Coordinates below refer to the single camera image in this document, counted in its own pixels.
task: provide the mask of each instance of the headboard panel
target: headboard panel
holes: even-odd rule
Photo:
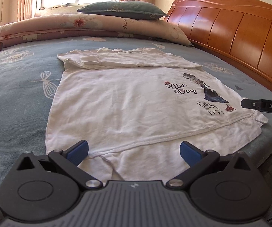
[[[165,18],[196,47],[272,91],[272,5],[259,0],[175,0]]]

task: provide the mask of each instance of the red shoe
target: red shoe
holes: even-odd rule
[[[233,108],[233,107],[230,107],[230,106],[227,106],[227,108],[226,108],[226,111],[227,111],[227,112],[232,112],[232,111],[234,111],[234,110],[236,110],[236,109]]]

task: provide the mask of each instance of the metal screw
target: metal screw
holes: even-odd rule
[[[96,179],[88,180],[85,185],[89,188],[96,188],[100,185],[100,181]]]
[[[181,187],[183,185],[183,181],[180,179],[171,179],[169,181],[169,185],[172,187]]]

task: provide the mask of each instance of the green pillow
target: green pillow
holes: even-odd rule
[[[129,19],[159,19],[169,17],[152,3],[142,1],[96,2],[77,10],[85,14],[100,14]]]

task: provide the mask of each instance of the cartoon girl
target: cartoon girl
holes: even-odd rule
[[[231,107],[229,102],[220,97],[215,90],[209,89],[210,87],[203,82],[202,80],[196,78],[194,75],[184,73],[183,74],[184,78],[189,79],[191,82],[196,83],[200,85],[201,88],[204,88],[205,91],[205,100],[210,101],[210,102],[220,102],[220,103],[225,103],[227,105],[226,111],[227,112],[232,112],[235,110],[235,108]]]

